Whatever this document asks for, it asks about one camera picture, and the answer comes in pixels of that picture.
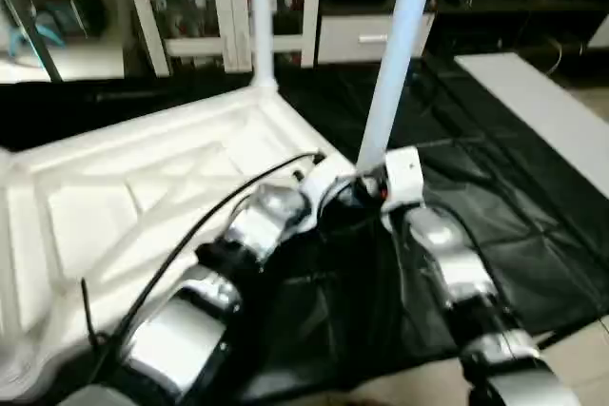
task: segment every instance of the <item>black cable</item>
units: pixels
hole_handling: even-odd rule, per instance
[[[87,338],[88,343],[91,345],[91,349],[94,353],[99,351],[99,341],[95,334],[95,328],[93,327],[93,319],[91,318],[91,307],[88,301],[88,289],[87,282],[84,278],[80,280],[80,290],[83,295],[83,307],[85,308],[85,322],[87,325]]]
[[[159,282],[159,280],[161,280],[161,277],[166,273],[166,271],[169,269],[171,264],[177,259],[178,255],[186,247],[188,242],[190,242],[190,240],[192,240],[192,238],[196,235],[196,233],[201,229],[201,227],[207,221],[209,221],[209,219],[211,219],[228,202],[230,202],[232,199],[234,199],[237,195],[239,195],[245,189],[250,187],[252,184],[259,182],[261,179],[267,177],[268,175],[276,172],[277,170],[279,170],[289,164],[297,162],[306,157],[315,157],[315,156],[318,156],[319,154],[321,154],[321,153],[306,152],[304,154],[299,154],[297,156],[292,157],[291,159],[288,159],[286,161],[281,162],[280,164],[277,164],[277,165],[271,167],[269,170],[264,171],[263,173],[260,173],[259,175],[254,176],[253,178],[247,180],[244,184],[241,184],[239,187],[237,187],[235,190],[233,190],[228,195],[226,195],[223,199],[221,199],[218,203],[216,203],[209,211],[207,211],[206,214],[198,222],[196,222],[190,228],[190,230],[188,230],[188,232],[184,235],[184,237],[180,240],[180,242],[178,242],[178,244],[171,250],[169,255],[166,257],[166,259],[163,261],[163,263],[161,264],[159,269],[156,271],[156,273],[152,277],[152,279],[148,282],[148,284],[146,284],[146,287],[144,287],[144,289],[142,290],[142,292],[140,293],[138,298],[135,300],[135,302],[133,304],[131,304],[131,307],[128,309],[125,316],[121,319],[121,321],[117,325],[116,329],[110,336],[108,343],[103,348],[103,350],[100,354],[99,360],[98,360],[95,368],[93,369],[93,372],[91,373],[89,383],[96,381],[98,379],[99,375],[103,373],[103,371],[104,371],[103,369],[105,368],[105,364],[107,363],[108,357],[115,355],[116,350],[120,347],[122,339],[127,335],[128,331],[129,331],[129,327],[133,323],[133,320],[135,319],[137,312],[144,305],[144,302],[146,301],[148,295],[150,295],[150,292],[152,291],[154,286]]]

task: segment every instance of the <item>black mat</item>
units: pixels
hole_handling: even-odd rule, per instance
[[[568,332],[604,314],[609,202],[456,65],[428,60],[414,67],[390,145],[419,147],[426,197],[449,203],[471,225],[526,328],[534,334]],[[377,66],[285,70],[278,80],[284,97],[355,160],[377,71]],[[13,150],[40,145],[247,81],[218,73],[0,87],[0,98],[11,100],[12,110],[0,117],[0,145]],[[32,116],[46,126],[29,128]],[[326,242],[311,235],[278,254],[279,290],[264,328],[252,333],[243,378],[232,384],[240,385],[238,402],[349,388],[454,355],[416,273],[417,261],[407,255],[404,309],[393,245],[376,224]],[[78,384],[87,362],[82,357],[66,367],[55,398]]]

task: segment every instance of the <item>white pole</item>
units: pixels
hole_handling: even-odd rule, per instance
[[[391,35],[363,133],[357,162],[359,172],[368,171],[383,162],[425,2],[426,0],[396,1]]]
[[[252,0],[254,43],[256,44],[254,81],[257,87],[277,87],[273,73],[273,27],[271,0]]]

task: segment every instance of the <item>tiled floor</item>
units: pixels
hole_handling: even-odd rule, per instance
[[[574,389],[581,406],[609,404],[609,335],[600,323],[549,348],[544,356]],[[310,396],[283,406],[343,406],[348,400],[374,400],[387,406],[467,406],[468,391],[460,364],[448,360],[371,380],[348,394]]]
[[[573,89],[569,92],[609,123],[609,87]]]
[[[90,39],[65,48],[49,47],[62,79],[87,80],[123,78],[123,52],[116,27],[110,27],[99,39]],[[48,81],[49,76],[29,47],[19,48],[13,61],[0,54],[0,84],[22,81]]]

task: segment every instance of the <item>glass cabinet door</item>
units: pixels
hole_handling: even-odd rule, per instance
[[[300,55],[303,67],[313,65],[319,0],[270,0],[273,13],[273,50]],[[251,0],[233,0],[239,65],[251,69],[253,17]]]
[[[185,61],[237,69],[231,0],[134,0],[157,75]]]

